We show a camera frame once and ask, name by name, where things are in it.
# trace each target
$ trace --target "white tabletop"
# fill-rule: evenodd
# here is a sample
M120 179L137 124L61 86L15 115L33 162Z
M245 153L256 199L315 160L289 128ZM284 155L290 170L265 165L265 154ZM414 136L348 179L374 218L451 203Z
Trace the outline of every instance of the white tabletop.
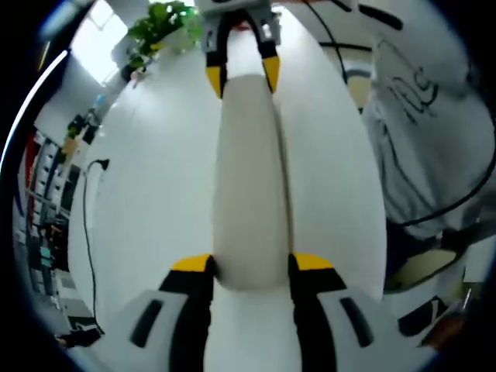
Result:
M347 284L380 299L384 207L365 127L340 73L286 10L277 51L281 70L274 102L288 142L295 250L330 259ZM261 73L250 32L232 32L228 71ZM205 76L204 54L191 50L160 58L146 80L126 87L105 117L86 160L110 159L105 173L92 168L88 180L102 328L142 290L157 288L177 260L212 252L220 107ZM71 210L69 268L91 308L82 181Z

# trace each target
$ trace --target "white cylindrical object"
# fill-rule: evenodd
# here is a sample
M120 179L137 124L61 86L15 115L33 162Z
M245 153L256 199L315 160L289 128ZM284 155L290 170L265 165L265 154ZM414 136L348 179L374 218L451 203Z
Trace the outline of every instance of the white cylindrical object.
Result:
M229 80L222 99L213 254L229 289L288 279L288 216L277 117L265 77Z

